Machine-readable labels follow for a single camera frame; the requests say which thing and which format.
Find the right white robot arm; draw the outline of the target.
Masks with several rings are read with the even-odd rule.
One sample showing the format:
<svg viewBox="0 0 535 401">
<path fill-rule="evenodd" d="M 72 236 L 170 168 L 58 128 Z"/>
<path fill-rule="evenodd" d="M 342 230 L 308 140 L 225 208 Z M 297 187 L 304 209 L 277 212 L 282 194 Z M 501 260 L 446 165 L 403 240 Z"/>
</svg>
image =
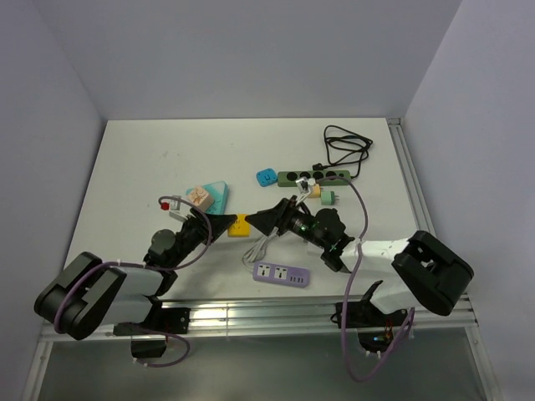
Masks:
<svg viewBox="0 0 535 401">
<path fill-rule="evenodd" d="M 311 214 L 296 197 L 284 198 L 246 221 L 266 236 L 291 232 L 316 246 L 332 272 L 368 272 L 379 285 L 361 309 L 363 319 L 373 326 L 415 304 L 448 316 L 475 276 L 467 262 L 428 231 L 399 240 L 366 241 L 346 233 L 336 209 Z"/>
</svg>

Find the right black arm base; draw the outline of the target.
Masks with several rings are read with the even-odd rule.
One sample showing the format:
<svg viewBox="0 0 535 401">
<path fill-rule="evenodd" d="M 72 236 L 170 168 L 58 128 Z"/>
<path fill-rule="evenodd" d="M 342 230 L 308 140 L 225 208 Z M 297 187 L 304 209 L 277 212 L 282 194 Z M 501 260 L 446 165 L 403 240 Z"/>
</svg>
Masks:
<svg viewBox="0 0 535 401">
<path fill-rule="evenodd" d="M 380 355 L 384 353 L 394 340 L 393 328 L 400 326 L 408 316 L 406 309 L 400 309 L 390 314 L 382 313 L 371 303 L 371 297 L 382 280 L 375 282 L 359 301 L 348 302 L 346 313 L 347 328 L 373 328 L 376 332 L 359 334 L 359 344 L 366 353 Z"/>
</svg>

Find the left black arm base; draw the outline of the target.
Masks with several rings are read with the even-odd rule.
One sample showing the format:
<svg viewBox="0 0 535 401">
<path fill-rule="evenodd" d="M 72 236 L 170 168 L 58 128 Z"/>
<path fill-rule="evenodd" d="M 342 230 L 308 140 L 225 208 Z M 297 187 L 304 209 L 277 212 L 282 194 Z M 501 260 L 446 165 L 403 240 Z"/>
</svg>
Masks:
<svg viewBox="0 0 535 401">
<path fill-rule="evenodd" d="M 191 345 L 181 334 L 187 334 L 191 309 L 189 307 L 164 307 L 163 301 L 150 298 L 151 308 L 141 323 L 122 322 L 114 325 L 113 334 L 118 337 L 135 337 L 141 335 L 161 335 L 163 340 L 130 340 L 130 353 L 138 362 L 151 367 L 167 367 L 184 360 L 191 350 Z M 153 359 L 161 358 L 170 339 L 182 342 L 185 353 L 172 363 L 156 363 Z"/>
</svg>

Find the yellow cube socket adapter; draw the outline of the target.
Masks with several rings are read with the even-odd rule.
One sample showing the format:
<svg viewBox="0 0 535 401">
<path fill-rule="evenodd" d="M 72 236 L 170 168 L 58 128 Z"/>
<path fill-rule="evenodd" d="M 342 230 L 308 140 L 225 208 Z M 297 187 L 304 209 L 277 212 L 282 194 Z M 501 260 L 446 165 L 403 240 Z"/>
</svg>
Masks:
<svg viewBox="0 0 535 401">
<path fill-rule="evenodd" d="M 250 224 L 246 221 L 247 214 L 238 214 L 237 219 L 227 229 L 227 236 L 231 238 L 249 237 L 251 234 Z"/>
</svg>

